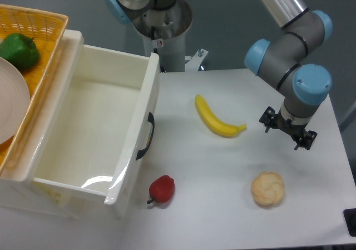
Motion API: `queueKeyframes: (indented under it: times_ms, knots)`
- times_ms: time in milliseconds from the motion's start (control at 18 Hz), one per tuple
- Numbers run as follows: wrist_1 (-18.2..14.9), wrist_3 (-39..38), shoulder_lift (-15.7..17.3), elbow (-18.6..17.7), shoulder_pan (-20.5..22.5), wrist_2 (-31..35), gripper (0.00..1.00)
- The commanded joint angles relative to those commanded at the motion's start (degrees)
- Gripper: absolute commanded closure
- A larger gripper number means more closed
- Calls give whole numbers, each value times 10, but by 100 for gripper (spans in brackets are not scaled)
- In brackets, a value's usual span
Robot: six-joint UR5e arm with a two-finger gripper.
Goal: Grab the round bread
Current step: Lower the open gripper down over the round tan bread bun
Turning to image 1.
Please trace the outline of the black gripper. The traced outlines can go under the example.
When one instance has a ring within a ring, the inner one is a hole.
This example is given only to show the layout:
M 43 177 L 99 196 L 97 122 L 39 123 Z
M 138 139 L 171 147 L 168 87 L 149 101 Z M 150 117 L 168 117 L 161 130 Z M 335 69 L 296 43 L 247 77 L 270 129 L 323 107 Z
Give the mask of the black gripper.
M 299 148 L 310 150 L 318 135 L 315 131 L 305 130 L 305 127 L 309 124 L 308 117 L 296 117 L 287 111 L 279 111 L 276 113 L 270 106 L 266 108 L 260 117 L 259 123 L 264 125 L 265 133 L 268 133 L 270 129 L 279 129 L 291 136 L 296 142 L 294 150 L 298 150 Z

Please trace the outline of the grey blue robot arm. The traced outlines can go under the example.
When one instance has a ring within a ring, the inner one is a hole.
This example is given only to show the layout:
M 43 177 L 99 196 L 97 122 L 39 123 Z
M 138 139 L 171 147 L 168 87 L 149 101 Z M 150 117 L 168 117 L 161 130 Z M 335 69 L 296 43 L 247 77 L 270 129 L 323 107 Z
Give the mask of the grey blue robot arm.
M 261 0 L 283 35 L 276 41 L 256 41 L 244 64 L 284 96 L 279 111 L 269 107 L 260 118 L 266 129 L 288 134 L 297 148 L 310 149 L 317 134 L 306 126 L 332 86 L 327 69 L 301 62 L 331 35 L 333 24 L 322 11 L 310 11 L 303 0 Z M 146 54 L 160 58 L 162 72 L 197 70 L 201 57 L 185 56 L 185 35 L 192 11 L 184 0 L 105 0 L 116 20 L 132 23 L 144 41 Z

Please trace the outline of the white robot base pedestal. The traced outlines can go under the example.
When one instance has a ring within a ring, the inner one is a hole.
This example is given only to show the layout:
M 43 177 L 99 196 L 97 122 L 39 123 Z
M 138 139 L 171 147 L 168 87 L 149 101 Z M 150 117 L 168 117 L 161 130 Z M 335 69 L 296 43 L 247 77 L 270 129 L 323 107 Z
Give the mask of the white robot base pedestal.
M 192 24 L 192 10 L 184 0 L 164 11 L 150 9 L 133 21 L 140 34 L 146 56 L 159 56 L 161 72 L 195 72 L 209 53 L 200 48 L 193 55 L 186 54 L 186 34 Z

